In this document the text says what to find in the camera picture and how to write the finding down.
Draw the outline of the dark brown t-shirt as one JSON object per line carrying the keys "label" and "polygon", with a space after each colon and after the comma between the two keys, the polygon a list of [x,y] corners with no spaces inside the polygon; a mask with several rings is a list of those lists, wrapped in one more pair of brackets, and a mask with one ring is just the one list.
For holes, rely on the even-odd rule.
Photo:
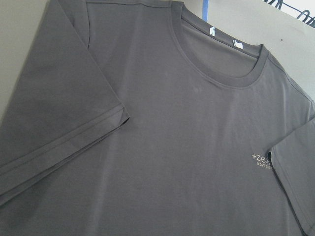
{"label": "dark brown t-shirt", "polygon": [[315,103],[165,0],[51,0],[0,126],[3,236],[312,236]]}

